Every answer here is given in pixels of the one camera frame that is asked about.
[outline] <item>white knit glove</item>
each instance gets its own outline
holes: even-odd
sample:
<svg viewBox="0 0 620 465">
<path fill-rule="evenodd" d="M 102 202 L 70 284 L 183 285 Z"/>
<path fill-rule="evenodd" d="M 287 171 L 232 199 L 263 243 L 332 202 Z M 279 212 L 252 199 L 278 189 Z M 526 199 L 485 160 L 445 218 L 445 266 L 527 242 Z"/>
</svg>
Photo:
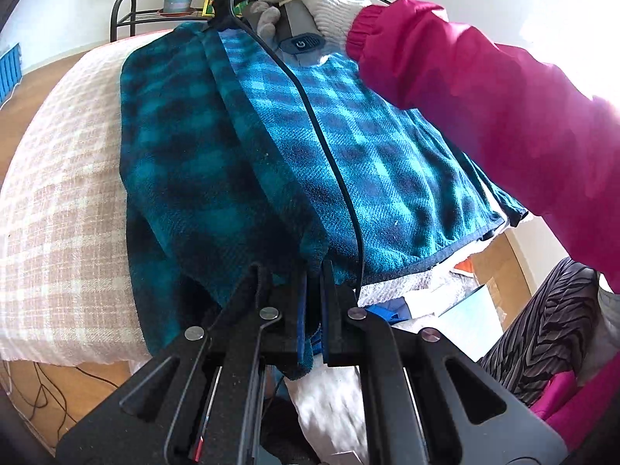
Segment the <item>white knit glove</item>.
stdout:
<svg viewBox="0 0 620 465">
<path fill-rule="evenodd" d="M 259 0 L 278 4 L 283 0 Z M 344 52 L 346 36 L 351 30 L 353 21 L 364 7 L 370 5 L 369 0 L 301 0 L 308 8 L 316 27 L 325 38 L 326 44 L 321 51 L 322 56 L 333 52 Z M 258 21 L 258 35 L 266 42 L 271 42 L 275 34 L 275 24 L 280 19 L 278 7 L 271 7 L 263 12 Z"/>
</svg>

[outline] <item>pink sleeve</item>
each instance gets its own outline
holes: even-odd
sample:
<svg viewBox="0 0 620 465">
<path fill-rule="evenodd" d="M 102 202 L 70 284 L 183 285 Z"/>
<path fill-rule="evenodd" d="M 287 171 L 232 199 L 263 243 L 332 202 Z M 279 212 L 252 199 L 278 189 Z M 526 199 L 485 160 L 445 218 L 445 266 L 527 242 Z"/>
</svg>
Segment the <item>pink sleeve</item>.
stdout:
<svg viewBox="0 0 620 465">
<path fill-rule="evenodd" d="M 547 424 L 560 434 L 568 450 L 573 451 L 594 430 L 619 390 L 620 353 L 562 408 L 547 418 Z"/>
<path fill-rule="evenodd" d="M 610 104 L 582 95 L 557 66 L 447 22 L 434 3 L 366 7 L 346 53 L 371 89 L 419 108 L 620 293 L 620 119 Z"/>
<path fill-rule="evenodd" d="M 529 408 L 541 420 L 548 420 L 579 391 L 573 371 L 554 374 L 541 397 Z"/>
</svg>

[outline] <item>wooden floor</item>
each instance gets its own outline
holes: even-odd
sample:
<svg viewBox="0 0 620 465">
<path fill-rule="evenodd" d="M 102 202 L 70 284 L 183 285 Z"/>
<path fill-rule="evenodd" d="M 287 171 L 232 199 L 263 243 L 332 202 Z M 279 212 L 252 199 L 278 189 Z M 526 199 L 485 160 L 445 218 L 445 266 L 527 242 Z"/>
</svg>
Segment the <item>wooden floor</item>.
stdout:
<svg viewBox="0 0 620 465">
<path fill-rule="evenodd" d="M 0 110 L 0 184 L 32 117 L 58 80 L 82 55 L 56 61 L 24 76 L 13 98 Z M 473 262 L 478 279 L 492 287 L 495 303 L 506 312 L 503 323 L 506 328 L 530 297 L 507 238 L 498 237 L 485 252 L 474 256 Z M 10 368 L 11 381 L 7 368 Z M 126 362 L 114 365 L 83 364 L 80 368 L 115 384 L 121 384 L 129 377 Z M 79 421 L 114 390 L 112 385 L 75 368 L 53 365 L 35 367 L 32 362 L 3 363 L 0 379 L 5 389 L 12 388 L 10 398 L 13 403 L 27 418 L 31 418 L 34 427 L 50 447 L 56 445 L 58 435 L 62 436 L 74 424 L 72 419 Z"/>
<path fill-rule="evenodd" d="M 0 110 L 0 186 L 32 117 L 58 80 L 86 53 L 72 55 L 24 75 L 12 98 Z"/>
</svg>

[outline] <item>blue plaid fleece blanket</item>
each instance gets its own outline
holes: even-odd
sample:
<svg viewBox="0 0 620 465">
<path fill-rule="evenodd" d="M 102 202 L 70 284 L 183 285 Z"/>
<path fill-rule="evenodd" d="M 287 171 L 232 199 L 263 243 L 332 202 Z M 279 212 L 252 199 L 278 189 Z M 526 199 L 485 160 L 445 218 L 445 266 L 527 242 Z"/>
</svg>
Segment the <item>blue plaid fleece blanket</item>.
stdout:
<svg viewBox="0 0 620 465">
<path fill-rule="evenodd" d="M 484 174 L 418 111 L 367 89 L 354 62 L 293 72 L 355 205 L 364 284 L 427 270 L 501 224 Z M 339 282 L 355 279 L 336 179 L 293 84 L 251 38 L 182 24 L 127 59 L 121 100 L 129 270 L 151 353 L 224 306 L 252 262 L 285 279 L 327 256 Z M 518 222 L 525 209 L 497 191 Z"/>
</svg>

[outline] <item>zebra print fabric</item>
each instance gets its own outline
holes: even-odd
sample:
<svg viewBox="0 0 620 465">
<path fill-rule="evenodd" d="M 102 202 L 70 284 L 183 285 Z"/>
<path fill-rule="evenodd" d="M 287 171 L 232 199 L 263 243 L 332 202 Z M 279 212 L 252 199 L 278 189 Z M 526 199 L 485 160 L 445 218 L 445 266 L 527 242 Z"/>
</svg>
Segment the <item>zebra print fabric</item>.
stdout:
<svg viewBox="0 0 620 465">
<path fill-rule="evenodd" d="M 598 310 L 595 272 L 565 258 L 479 364 L 528 407 L 558 372 L 577 374 Z"/>
</svg>

